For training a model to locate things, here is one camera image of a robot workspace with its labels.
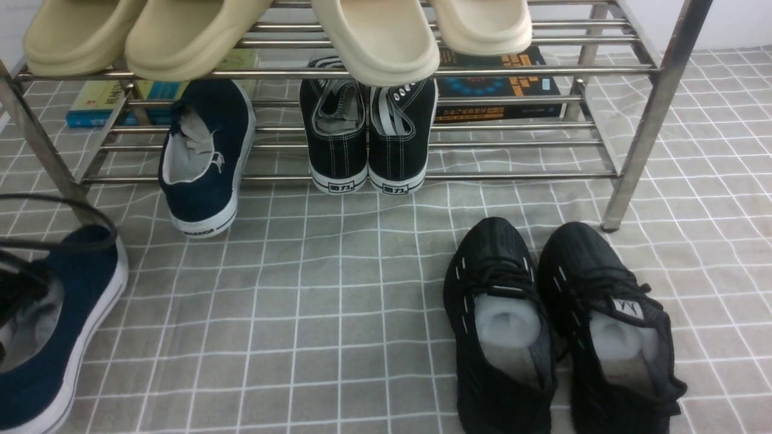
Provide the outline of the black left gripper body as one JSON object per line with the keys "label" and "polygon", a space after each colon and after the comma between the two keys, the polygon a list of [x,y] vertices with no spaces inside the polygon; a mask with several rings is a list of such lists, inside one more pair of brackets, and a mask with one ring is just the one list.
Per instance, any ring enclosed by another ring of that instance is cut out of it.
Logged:
{"label": "black left gripper body", "polygon": [[12,253],[1,255],[1,361],[16,333],[16,318],[22,308],[43,300],[54,286],[49,267],[41,262],[30,262]]}

